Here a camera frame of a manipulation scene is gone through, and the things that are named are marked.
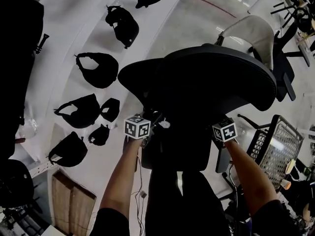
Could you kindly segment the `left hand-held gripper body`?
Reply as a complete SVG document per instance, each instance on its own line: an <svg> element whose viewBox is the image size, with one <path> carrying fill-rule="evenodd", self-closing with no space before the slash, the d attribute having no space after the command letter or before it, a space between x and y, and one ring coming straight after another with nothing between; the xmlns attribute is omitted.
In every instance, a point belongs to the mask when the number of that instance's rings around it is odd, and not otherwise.
<svg viewBox="0 0 315 236"><path fill-rule="evenodd" d="M147 139L157 132L159 117L160 112L152 110L131 115L124 120L124 134L135 140Z"/></svg>

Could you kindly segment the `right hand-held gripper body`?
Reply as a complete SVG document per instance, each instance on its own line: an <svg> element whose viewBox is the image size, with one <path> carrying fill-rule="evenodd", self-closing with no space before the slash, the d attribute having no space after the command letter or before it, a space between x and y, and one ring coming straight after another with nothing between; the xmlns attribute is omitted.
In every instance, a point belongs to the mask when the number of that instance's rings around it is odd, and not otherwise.
<svg viewBox="0 0 315 236"><path fill-rule="evenodd" d="M238 137L236 124L232 118L226 118L213 125L212 128L214 137L221 142L227 142Z"/></svg>

